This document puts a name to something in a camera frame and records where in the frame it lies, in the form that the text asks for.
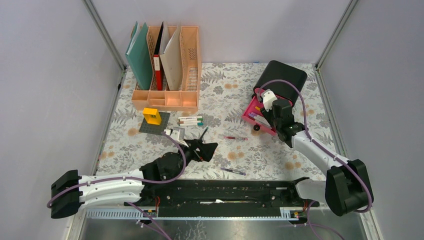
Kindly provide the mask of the white marker black cap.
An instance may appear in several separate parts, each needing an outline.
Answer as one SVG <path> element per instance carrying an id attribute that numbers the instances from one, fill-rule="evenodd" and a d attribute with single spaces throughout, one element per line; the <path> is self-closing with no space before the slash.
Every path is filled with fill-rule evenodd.
<path id="1" fill-rule="evenodd" d="M 178 117 L 177 119 L 180 121 L 188 121 L 188 120 L 198 121 L 198 120 L 202 120 L 203 117 L 202 116 L 185 116 L 185 117 Z"/>

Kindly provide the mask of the black pink drawer box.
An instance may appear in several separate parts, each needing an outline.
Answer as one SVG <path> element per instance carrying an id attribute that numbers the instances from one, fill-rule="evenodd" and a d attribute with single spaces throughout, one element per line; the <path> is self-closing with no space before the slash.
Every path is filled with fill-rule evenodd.
<path id="1" fill-rule="evenodd" d="M 307 73 L 305 71 L 276 60 L 270 61 L 253 87 L 251 101 L 241 118 L 253 125 L 253 130 L 256 132 L 262 130 L 272 136 L 277 135 L 263 116 L 263 110 L 261 114 L 257 114 L 255 111 L 256 106 L 262 109 L 264 107 L 260 94 L 265 90 L 271 90 L 278 99 L 286 99 L 294 107 L 299 98 L 298 93 L 302 90 L 306 80 Z"/>

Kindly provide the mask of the teal folder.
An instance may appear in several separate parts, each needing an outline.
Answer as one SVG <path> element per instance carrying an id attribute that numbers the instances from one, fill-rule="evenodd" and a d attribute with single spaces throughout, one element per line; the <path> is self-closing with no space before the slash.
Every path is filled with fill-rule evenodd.
<path id="1" fill-rule="evenodd" d="M 135 22 L 125 57 L 141 90 L 149 90 L 153 79 L 153 68 L 147 43 L 149 27 Z"/>

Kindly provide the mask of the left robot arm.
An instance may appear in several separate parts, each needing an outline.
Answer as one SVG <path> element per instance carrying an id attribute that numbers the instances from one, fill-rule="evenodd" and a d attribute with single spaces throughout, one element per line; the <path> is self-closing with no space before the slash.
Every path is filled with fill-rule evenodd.
<path id="1" fill-rule="evenodd" d="M 69 170 L 51 184 L 51 199 L 47 203 L 50 216 L 62 219 L 81 208 L 124 202 L 139 201 L 148 206 L 155 200 L 155 192 L 148 186 L 175 181 L 191 161 L 210 162 L 218 145 L 201 139 L 186 140 L 178 145 L 177 152 L 166 152 L 140 168 L 123 173 L 94 176 Z"/>

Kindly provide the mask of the beige kraft notebook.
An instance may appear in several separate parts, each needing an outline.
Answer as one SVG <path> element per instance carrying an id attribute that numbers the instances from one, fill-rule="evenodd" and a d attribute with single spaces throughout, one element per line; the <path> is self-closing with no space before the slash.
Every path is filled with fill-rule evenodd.
<path id="1" fill-rule="evenodd" d="M 170 33 L 167 23 L 163 22 L 162 36 L 159 45 L 159 58 L 170 91 L 179 91 L 183 79 L 180 34 L 182 27 L 178 25 Z"/>

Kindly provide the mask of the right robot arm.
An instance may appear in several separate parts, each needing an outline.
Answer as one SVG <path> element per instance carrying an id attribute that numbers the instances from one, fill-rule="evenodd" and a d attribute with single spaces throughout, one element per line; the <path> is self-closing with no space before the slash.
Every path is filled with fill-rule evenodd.
<path id="1" fill-rule="evenodd" d="M 325 174 L 325 180 L 302 177 L 292 181 L 286 193 L 291 205 L 299 206 L 305 200 L 325 203 L 337 216 L 371 209 L 374 197 L 364 162 L 349 160 L 323 145 L 304 124 L 294 120 L 292 106 L 284 98 L 263 101 L 261 113 L 282 142 Z"/>

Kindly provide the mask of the white marker green cap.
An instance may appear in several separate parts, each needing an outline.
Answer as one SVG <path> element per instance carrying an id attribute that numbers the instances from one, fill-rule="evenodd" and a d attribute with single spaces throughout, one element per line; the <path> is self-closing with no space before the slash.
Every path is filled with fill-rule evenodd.
<path id="1" fill-rule="evenodd" d="M 178 124 L 200 124 L 202 123 L 203 120 L 202 119 L 181 119 L 180 121 L 178 121 Z"/>

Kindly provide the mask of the red binder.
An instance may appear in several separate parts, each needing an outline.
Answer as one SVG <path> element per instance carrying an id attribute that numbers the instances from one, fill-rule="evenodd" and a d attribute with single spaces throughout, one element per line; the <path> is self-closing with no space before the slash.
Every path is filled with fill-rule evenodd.
<path id="1" fill-rule="evenodd" d="M 155 49 L 153 52 L 153 65 L 154 65 L 155 76 L 156 76 L 156 89 L 158 91 L 163 90 L 163 71 L 162 71 L 161 60 L 160 60 L 160 47 L 161 47 L 163 31 L 164 31 L 164 22 L 161 23 L 159 34 L 155 44 Z"/>

